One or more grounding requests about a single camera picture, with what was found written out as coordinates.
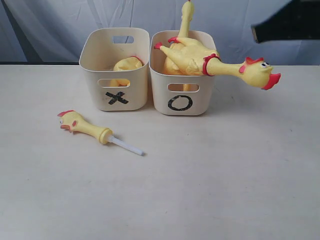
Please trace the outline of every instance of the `rubber chicken head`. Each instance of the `rubber chicken head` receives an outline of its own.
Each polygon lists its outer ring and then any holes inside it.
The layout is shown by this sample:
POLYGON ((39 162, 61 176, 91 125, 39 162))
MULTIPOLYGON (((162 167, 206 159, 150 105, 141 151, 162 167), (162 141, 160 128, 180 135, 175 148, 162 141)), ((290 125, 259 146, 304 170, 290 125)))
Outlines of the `rubber chicken head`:
POLYGON ((269 90, 279 82, 281 77, 281 73, 272 74, 273 69, 263 57, 257 60, 247 57, 239 68, 239 77, 248 85, 269 90))

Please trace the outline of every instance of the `white cloth backdrop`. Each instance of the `white cloth backdrop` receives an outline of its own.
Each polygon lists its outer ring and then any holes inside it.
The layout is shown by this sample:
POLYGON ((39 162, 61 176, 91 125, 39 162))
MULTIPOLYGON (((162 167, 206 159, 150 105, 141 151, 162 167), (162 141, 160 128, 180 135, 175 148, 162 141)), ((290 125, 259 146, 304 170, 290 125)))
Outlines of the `white cloth backdrop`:
MULTIPOLYGON (((40 57, 77 62, 99 28, 136 27, 153 34, 177 30, 186 0, 5 0, 40 57)), ((190 29, 212 35, 224 62, 265 57, 272 65, 319 65, 320 41, 254 42, 251 25, 289 0, 193 0, 190 29)))

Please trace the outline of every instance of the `black object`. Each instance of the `black object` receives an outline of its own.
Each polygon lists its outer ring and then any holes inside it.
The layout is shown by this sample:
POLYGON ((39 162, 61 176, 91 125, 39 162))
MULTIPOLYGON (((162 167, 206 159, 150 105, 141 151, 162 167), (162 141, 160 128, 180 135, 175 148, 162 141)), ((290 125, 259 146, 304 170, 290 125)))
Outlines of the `black object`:
POLYGON ((292 0, 275 15, 257 25, 257 43, 274 40, 320 40, 320 0, 292 0))

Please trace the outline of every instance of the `chicken beak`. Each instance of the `chicken beak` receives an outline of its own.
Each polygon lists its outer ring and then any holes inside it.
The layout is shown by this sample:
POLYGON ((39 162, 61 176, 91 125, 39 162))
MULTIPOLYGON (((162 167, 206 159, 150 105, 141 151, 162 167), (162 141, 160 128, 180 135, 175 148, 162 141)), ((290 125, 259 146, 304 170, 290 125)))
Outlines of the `chicken beak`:
POLYGON ((263 90, 271 89, 274 85, 276 85, 279 82, 280 77, 281 77, 281 73, 270 74, 269 82, 262 89, 263 90))

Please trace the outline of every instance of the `bin handle hole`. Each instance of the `bin handle hole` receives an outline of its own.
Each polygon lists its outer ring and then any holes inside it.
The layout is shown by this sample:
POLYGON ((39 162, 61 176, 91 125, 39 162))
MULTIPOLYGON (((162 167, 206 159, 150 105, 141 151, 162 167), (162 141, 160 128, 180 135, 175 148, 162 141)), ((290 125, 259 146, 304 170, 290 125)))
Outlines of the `bin handle hole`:
POLYGON ((176 93, 195 93, 199 91, 199 85, 195 83, 170 83, 168 90, 176 93))
POLYGON ((99 79, 98 85, 102 88, 128 88, 130 81, 126 78, 99 79))
POLYGON ((133 36, 113 36, 112 42, 114 44, 133 44, 135 41, 133 36))

